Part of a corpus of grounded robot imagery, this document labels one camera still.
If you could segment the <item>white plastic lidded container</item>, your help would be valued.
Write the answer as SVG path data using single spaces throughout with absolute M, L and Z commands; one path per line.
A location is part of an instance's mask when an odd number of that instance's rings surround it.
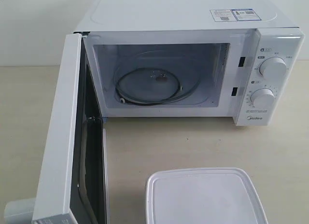
M 266 224 L 262 203 L 239 168 L 184 168 L 152 174 L 145 189 L 147 224 Z

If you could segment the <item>white control knob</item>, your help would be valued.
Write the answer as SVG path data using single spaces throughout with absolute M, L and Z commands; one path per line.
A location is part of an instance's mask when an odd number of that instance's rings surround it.
M 271 57 L 261 64 L 259 71 L 265 79 L 273 80 L 284 77 L 287 66 L 282 58 Z
M 253 92 L 250 100 L 257 108 L 268 108 L 274 103 L 275 96 L 270 89 L 262 88 Z

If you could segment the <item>glass turntable plate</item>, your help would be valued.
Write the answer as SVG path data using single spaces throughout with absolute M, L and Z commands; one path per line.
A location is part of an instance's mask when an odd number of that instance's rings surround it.
M 114 74 L 121 103 L 155 106 L 190 96 L 201 81 L 197 60 L 180 51 L 155 50 L 124 60 Z

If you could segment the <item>lower white control knob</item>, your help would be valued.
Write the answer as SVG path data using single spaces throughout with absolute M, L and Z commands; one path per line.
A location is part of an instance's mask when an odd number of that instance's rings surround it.
M 275 96 L 270 89 L 262 88 L 253 92 L 250 100 L 257 108 L 268 108 L 274 103 Z

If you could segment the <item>white microwave oven body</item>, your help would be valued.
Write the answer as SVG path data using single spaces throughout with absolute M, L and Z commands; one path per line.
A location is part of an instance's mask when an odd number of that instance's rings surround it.
M 210 13 L 249 8 L 261 21 L 215 22 Z M 92 35 L 104 119 L 231 117 L 238 126 L 270 123 L 305 37 L 270 0 L 95 0 L 75 32 Z M 118 65 L 155 50 L 193 56 L 200 69 L 198 88 L 175 103 L 121 103 L 114 82 Z M 261 64 L 271 57 L 284 60 L 284 77 L 267 80 L 261 75 Z M 275 96 L 268 108 L 257 108 L 250 100 L 262 88 Z

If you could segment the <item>white microwave door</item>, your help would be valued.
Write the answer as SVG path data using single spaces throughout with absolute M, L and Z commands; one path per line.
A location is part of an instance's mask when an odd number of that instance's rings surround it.
M 90 32 L 66 36 L 32 221 L 107 224 L 106 132 Z

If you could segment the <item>upper white control knob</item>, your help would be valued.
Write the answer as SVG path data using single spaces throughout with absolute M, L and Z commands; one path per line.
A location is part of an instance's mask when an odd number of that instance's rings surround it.
M 284 77 L 287 66 L 282 58 L 271 57 L 261 64 L 259 71 L 265 79 L 273 80 Z

